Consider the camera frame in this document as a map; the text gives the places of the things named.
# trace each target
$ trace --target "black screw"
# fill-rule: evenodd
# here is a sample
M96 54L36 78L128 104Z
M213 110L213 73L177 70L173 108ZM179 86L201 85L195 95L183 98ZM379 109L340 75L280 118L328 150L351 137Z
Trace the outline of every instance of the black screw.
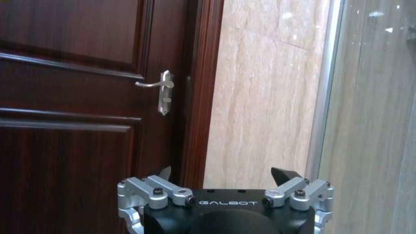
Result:
M163 188L155 188L153 195L163 195Z
M295 191L295 196L296 197L305 197L307 193L303 189L299 189Z
M188 199L185 200L185 206L193 206L195 203L196 203L195 197L188 197Z
M263 202L263 205L268 208L271 208L273 206L273 201L267 197L263 198L261 202Z

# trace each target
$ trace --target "door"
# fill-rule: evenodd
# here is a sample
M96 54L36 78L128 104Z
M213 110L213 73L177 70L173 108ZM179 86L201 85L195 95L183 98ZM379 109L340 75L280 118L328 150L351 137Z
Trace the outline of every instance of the door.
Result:
M3 233L121 233L116 184L172 163L187 0L0 1ZM175 74L157 111L160 73Z

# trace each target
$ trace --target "wall tile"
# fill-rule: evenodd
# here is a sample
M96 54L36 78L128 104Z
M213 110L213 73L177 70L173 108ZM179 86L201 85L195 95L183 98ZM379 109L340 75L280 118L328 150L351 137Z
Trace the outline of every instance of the wall tile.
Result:
M272 166L304 173L327 16L324 0L225 1L204 187L275 187Z

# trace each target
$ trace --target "door handle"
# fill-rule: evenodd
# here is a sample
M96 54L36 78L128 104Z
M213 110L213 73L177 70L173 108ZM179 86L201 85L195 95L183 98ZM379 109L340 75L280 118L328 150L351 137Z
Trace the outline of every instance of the door handle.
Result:
M144 84L137 81L135 84L136 86L143 88L160 87L157 111L161 113L163 116L165 116L171 111L172 89L175 87L172 79L173 74L169 72L169 70L165 70L163 73L160 73L160 82L153 84Z

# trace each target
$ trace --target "black plastic casing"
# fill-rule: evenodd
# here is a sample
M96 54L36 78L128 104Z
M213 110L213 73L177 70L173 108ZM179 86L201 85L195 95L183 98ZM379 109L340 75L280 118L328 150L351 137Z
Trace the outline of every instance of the black plastic casing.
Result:
M144 209L145 234L313 234L315 211L263 205L264 190L197 190L196 204Z

